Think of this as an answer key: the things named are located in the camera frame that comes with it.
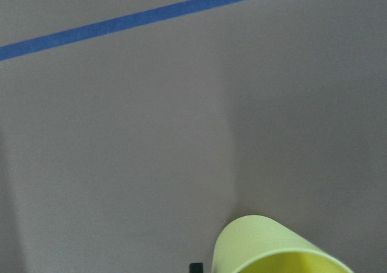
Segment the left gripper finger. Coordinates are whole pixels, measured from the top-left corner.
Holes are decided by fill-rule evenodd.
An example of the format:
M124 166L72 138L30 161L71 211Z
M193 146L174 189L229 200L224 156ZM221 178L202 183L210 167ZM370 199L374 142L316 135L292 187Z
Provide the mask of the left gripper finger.
M189 273L203 273L203 263L191 263L189 265Z

